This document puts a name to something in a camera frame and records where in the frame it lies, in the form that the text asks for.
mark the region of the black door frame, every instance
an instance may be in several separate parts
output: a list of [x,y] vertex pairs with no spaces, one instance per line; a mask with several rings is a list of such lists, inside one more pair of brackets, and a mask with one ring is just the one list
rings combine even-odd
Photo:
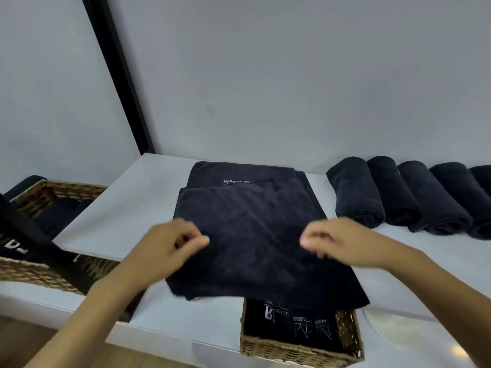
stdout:
[[82,0],[140,154],[155,153],[107,0]]

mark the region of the white shelf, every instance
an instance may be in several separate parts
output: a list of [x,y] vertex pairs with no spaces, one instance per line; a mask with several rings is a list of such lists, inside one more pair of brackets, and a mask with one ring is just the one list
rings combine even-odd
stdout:
[[[73,252],[121,260],[152,225],[172,219],[179,189],[186,186],[196,161],[144,154],[54,242]],[[326,215],[335,217],[335,194],[326,176],[307,174],[307,177]],[[491,284],[486,284],[489,276],[484,275],[489,273],[484,261],[491,257],[488,243],[465,235],[411,234],[405,228],[388,225],[377,230],[424,250],[458,278],[491,295]],[[390,275],[378,270],[356,269],[355,272],[371,308],[433,319],[426,307]],[[81,301],[81,296],[68,292],[30,284],[0,283],[0,314],[53,328],[59,328]],[[108,341],[199,366],[246,367],[252,361],[254,366],[271,366],[272,362],[245,358],[238,353],[241,314],[242,298],[188,302],[175,297],[167,284],[160,282],[146,292],[131,322],[118,323]],[[402,351],[378,336],[361,313],[359,318],[366,366],[405,366],[401,361],[412,366],[416,355],[421,360],[428,356],[421,366],[439,366],[434,365],[438,359],[443,362],[457,359],[451,355],[455,342],[437,323],[428,323],[428,332],[436,336],[433,350],[424,343]]]

